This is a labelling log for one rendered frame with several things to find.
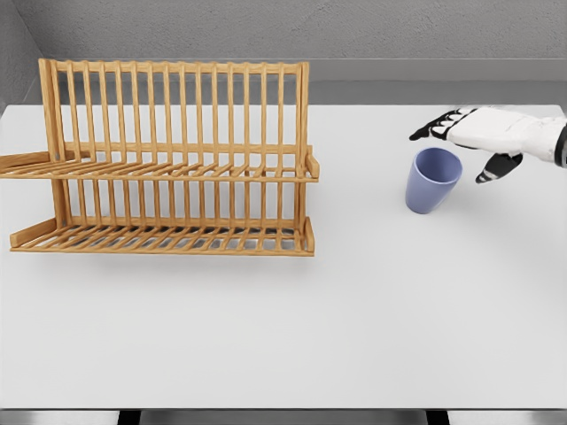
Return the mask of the wooden dish rack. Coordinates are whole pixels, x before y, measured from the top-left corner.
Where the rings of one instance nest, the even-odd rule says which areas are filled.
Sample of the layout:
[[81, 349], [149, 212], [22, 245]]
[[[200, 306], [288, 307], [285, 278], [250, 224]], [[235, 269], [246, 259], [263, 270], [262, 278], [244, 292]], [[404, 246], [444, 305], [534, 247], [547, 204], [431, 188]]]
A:
[[309, 65], [39, 62], [45, 151], [0, 178], [47, 180], [51, 219], [13, 251], [311, 257]]

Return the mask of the blue cup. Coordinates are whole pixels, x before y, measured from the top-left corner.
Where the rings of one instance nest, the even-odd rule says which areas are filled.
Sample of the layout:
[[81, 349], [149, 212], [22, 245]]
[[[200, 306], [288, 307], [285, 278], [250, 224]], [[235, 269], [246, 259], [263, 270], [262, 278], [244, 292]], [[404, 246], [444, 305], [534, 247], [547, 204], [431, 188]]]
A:
[[426, 214], [437, 208], [462, 176], [462, 163], [452, 152], [427, 148], [414, 157], [406, 188], [407, 207]]

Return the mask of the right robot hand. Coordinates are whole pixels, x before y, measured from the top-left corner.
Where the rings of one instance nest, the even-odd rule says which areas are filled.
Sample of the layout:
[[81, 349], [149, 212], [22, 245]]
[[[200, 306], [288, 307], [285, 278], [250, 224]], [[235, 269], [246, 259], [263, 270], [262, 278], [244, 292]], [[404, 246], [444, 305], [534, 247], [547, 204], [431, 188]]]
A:
[[553, 155], [537, 139], [537, 120], [519, 112], [490, 107], [453, 110], [417, 129], [409, 139], [417, 141], [435, 137], [472, 150], [489, 151], [493, 155], [476, 183], [499, 180], [519, 166], [524, 154], [537, 158]]

